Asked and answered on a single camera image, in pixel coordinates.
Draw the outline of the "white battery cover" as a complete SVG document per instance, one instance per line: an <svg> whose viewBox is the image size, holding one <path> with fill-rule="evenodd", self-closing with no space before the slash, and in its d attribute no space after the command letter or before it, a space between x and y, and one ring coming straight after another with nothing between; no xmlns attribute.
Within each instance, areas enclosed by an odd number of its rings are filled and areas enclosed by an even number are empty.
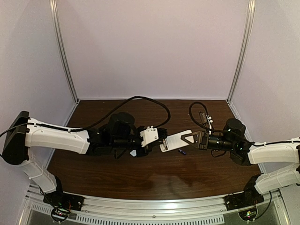
<svg viewBox="0 0 300 225"><path fill-rule="evenodd" d="M136 157L136 151L135 150L131 151L130 155L133 156L133 157Z"/></svg>

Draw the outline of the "white remote control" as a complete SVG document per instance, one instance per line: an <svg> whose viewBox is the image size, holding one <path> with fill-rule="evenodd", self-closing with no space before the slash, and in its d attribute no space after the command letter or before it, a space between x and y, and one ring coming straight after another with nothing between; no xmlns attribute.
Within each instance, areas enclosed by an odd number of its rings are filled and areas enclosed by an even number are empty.
<svg viewBox="0 0 300 225"><path fill-rule="evenodd" d="M182 135L189 135L191 134L191 130L186 130L182 131L180 133L176 133L170 136L167 136L164 140L163 143L160 144L160 150L162 153L176 150L179 148L183 148L188 146L189 144L181 139Z"/></svg>

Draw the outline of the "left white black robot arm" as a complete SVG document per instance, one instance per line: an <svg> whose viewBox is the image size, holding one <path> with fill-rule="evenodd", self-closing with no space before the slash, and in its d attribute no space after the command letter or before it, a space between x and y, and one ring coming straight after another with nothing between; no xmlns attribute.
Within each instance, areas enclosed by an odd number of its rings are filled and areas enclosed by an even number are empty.
<svg viewBox="0 0 300 225"><path fill-rule="evenodd" d="M24 173L41 189L47 201L57 208L67 204L60 179L50 174L30 152L32 147L68 150L88 156L101 156L117 152L136 151L144 157L167 136L161 127L135 127L134 117L126 112L114 113L100 128L57 127L42 123L22 111L4 132L6 135L2 158L10 165L20 165Z"/></svg>

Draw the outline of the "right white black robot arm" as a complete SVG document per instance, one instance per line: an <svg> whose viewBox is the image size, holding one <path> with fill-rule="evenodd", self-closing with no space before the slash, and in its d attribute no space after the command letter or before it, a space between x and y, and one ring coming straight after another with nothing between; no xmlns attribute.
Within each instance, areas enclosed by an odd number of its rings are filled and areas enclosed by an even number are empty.
<svg viewBox="0 0 300 225"><path fill-rule="evenodd" d="M246 127L238 119L228 119L223 130L216 131L203 124L202 131L182 135L182 141L199 150L229 152L232 161L239 165L287 162L288 166L270 173L252 177L244 187L240 203L250 207L259 196L278 188L300 182L300 139L298 137L277 142L250 142L245 137Z"/></svg>

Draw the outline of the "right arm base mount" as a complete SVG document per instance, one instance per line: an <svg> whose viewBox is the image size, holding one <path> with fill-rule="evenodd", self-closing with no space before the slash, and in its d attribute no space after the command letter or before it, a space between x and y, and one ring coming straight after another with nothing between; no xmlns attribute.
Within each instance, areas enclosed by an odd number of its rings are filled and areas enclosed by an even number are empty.
<svg viewBox="0 0 300 225"><path fill-rule="evenodd" d="M252 222L258 217L257 204L264 202L260 194L253 195L250 192L230 193L223 197L227 211L238 210L241 220Z"/></svg>

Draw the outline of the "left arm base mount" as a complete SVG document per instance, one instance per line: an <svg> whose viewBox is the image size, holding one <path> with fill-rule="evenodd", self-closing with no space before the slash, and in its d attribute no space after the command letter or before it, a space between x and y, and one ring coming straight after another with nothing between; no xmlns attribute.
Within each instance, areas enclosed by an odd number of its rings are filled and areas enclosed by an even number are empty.
<svg viewBox="0 0 300 225"><path fill-rule="evenodd" d="M50 216L54 222L62 223L73 214L72 211L81 211L84 197L80 195L67 194L64 192L52 192L45 194L41 192L43 202L52 206Z"/></svg>

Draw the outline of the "right aluminium corner post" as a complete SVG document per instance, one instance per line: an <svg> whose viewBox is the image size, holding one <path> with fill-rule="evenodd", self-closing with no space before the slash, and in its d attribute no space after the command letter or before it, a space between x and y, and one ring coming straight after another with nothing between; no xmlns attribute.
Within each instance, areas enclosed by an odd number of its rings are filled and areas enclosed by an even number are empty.
<svg viewBox="0 0 300 225"><path fill-rule="evenodd" d="M247 7L247 13L246 13L246 20L245 20L245 26L243 31L243 37L240 47L240 53L238 56L237 65L235 68L232 84L230 87L230 91L227 97L227 103L231 103L234 93L236 91L238 80L242 72L242 67L246 58L247 48L250 41L253 23L254 23L254 17L255 17L255 7L256 7L256 1L255 0L249 0L248 1L248 7Z"/></svg>

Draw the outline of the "aluminium corner post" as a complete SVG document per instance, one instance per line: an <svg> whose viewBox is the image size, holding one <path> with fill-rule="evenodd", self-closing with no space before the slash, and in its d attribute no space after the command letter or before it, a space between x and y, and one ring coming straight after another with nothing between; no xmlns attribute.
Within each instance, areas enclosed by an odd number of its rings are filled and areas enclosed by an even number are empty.
<svg viewBox="0 0 300 225"><path fill-rule="evenodd" d="M255 17L255 7L256 7L256 1L255 0L249 0L248 1L248 7L247 7L247 13L246 13L246 20L245 20L245 26L243 31L243 37L240 47L240 53L238 56L237 65L235 68L232 84L230 87L230 91L227 97L227 103L231 103L234 93L236 91L238 80L242 72L242 67L246 58L247 48L250 41L253 23L254 23L254 17Z"/></svg>
<svg viewBox="0 0 300 225"><path fill-rule="evenodd" d="M76 93L75 85L74 85L74 82L73 82L73 79L71 76L68 59L67 59L67 55L66 55L66 50L65 50L64 42L63 42L63 35L61 32L61 28L60 28L60 20L59 20L57 1L49 0L49 3L50 3L50 11L51 11L52 21L53 21L53 26L54 26L54 32L55 32L57 46L58 46L58 50L59 50L59 56L60 56L63 70L64 70L64 74L66 77L67 85L69 87L73 102L78 103L79 98Z"/></svg>

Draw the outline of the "left aluminium corner post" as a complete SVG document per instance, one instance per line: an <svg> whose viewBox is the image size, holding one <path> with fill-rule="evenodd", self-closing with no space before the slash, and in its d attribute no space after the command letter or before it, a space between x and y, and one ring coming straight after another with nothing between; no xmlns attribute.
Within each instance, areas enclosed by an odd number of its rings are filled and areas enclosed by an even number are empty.
<svg viewBox="0 0 300 225"><path fill-rule="evenodd" d="M71 76L68 59L67 59L67 55L66 55L66 50L65 50L64 42L63 42L63 35L61 32L61 28L60 28L60 20L59 20L57 1L49 0L49 3L50 3L50 11L51 11L52 21L53 21L53 26L54 26L54 32L55 32L57 46L58 46L58 50L59 50L59 56L60 56L63 70L64 70L64 74L66 77L67 85L69 87L73 102L78 103L79 98L76 93L75 85L74 85L74 82L73 82L73 79Z"/></svg>

